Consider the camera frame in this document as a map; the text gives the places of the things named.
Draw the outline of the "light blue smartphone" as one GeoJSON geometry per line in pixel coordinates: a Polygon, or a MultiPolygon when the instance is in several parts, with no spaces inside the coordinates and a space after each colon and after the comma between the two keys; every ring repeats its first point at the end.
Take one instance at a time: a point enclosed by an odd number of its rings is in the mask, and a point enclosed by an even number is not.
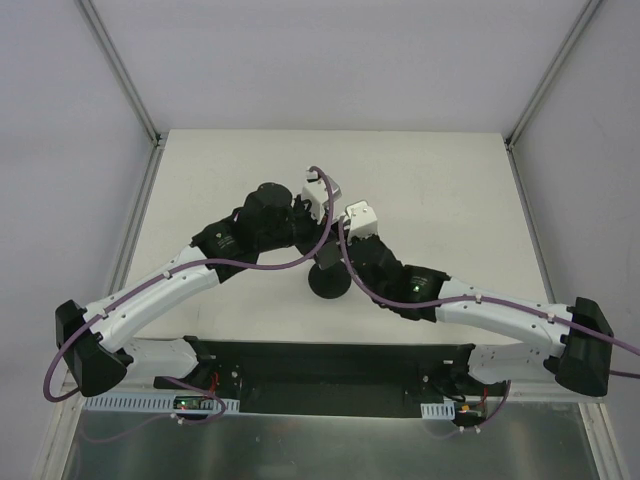
{"type": "Polygon", "coordinates": [[[316,266],[320,270],[327,270],[339,262],[341,253],[336,243],[324,244],[315,254],[316,266]]]}

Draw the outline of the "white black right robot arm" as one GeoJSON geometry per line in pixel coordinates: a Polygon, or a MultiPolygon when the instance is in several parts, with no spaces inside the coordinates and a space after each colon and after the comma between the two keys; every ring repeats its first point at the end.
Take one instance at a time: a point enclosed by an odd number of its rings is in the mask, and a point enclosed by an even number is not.
{"type": "Polygon", "coordinates": [[[581,395],[607,395],[613,331],[595,301],[538,304],[494,294],[438,270],[404,265],[376,235],[341,241],[340,248],[348,272],[379,307],[412,321],[471,326],[511,339],[475,346],[468,360],[454,365],[450,382],[457,392],[554,380],[581,395]]]}

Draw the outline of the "black phone stand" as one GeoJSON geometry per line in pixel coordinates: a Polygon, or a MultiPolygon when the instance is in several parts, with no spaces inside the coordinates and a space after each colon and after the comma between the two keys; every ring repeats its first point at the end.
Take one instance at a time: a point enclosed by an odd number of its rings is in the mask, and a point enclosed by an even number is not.
{"type": "Polygon", "coordinates": [[[346,266],[341,262],[327,269],[314,265],[308,274],[311,291],[316,296],[328,300],[337,299],[347,293],[351,282],[346,266]]]}

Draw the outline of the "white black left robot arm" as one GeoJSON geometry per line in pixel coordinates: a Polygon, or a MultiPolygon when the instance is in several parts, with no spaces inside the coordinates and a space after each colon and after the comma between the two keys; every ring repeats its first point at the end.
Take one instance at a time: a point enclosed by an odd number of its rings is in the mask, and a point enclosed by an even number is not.
{"type": "Polygon", "coordinates": [[[179,303],[244,270],[259,270],[261,254],[289,247],[312,259],[329,237],[340,188],[331,179],[308,180],[293,195],[264,183],[244,204],[194,235],[165,265],[132,286],[81,306],[55,310],[55,362],[64,362],[85,397],[111,390],[127,377],[171,376],[204,387],[211,365],[187,340],[136,345],[143,327],[179,303]]]}

